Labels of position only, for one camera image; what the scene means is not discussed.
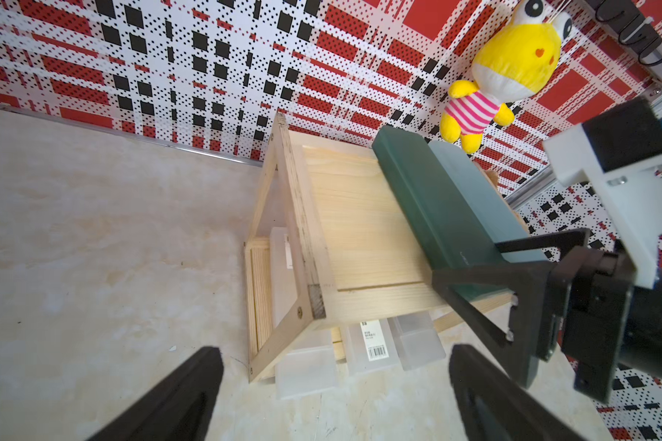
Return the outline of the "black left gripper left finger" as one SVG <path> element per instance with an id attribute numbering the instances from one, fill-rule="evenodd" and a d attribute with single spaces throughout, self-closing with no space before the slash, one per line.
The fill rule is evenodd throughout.
<path id="1" fill-rule="evenodd" d="M 223 376 L 220 349 L 202 347 L 91 438 L 203 440 Z"/>

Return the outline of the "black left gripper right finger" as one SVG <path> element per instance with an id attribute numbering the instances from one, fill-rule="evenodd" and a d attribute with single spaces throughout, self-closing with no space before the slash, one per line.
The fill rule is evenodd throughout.
<path id="1" fill-rule="evenodd" d="M 580 440 L 471 345 L 455 345 L 449 375 L 470 440 Z"/>

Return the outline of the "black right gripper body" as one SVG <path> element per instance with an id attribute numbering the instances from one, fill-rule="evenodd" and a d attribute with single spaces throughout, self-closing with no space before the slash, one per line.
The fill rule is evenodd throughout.
<path id="1" fill-rule="evenodd" d="M 577 246 L 547 277 L 536 354 L 556 347 L 577 361 L 574 389 L 608 402 L 634 293 L 636 268 L 624 251 Z"/>

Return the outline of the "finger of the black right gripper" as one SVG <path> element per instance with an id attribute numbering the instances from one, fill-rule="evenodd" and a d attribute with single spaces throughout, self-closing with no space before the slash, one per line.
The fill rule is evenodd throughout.
<path id="1" fill-rule="evenodd" d="M 432 272 L 432 288 L 461 316 L 509 378 L 525 389 L 533 384 L 540 364 L 542 308 L 554 267 L 552 262 L 536 261 Z M 510 297 L 487 310 L 458 293 L 463 285 L 500 288 Z"/>
<path id="2" fill-rule="evenodd" d="M 496 249 L 507 259 L 545 259 L 542 250 L 549 247 L 557 248 L 561 259 L 585 259 L 588 239 L 590 229 L 579 228 L 496 243 Z"/>

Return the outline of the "dark green pencil case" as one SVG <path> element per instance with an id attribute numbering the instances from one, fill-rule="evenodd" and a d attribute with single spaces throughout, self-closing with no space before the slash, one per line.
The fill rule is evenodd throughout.
<path id="1" fill-rule="evenodd" d="M 373 152 L 431 271 L 506 262 L 422 136 L 383 126 Z"/>

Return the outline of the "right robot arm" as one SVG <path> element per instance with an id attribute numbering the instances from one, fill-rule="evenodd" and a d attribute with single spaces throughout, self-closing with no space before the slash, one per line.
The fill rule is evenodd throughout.
<path id="1" fill-rule="evenodd" d="M 445 266 L 433 270 L 431 282 L 520 387 L 531 387 L 539 363 L 559 347 L 577 360 L 575 390 L 606 404 L 619 365 L 662 380 L 662 269 L 653 287 L 638 287 L 624 246 L 592 249 L 590 235 L 575 229 L 498 243 L 498 253 L 555 247 L 562 256 L 559 262 Z M 464 299 L 459 285 L 513 291 L 507 331 Z"/>

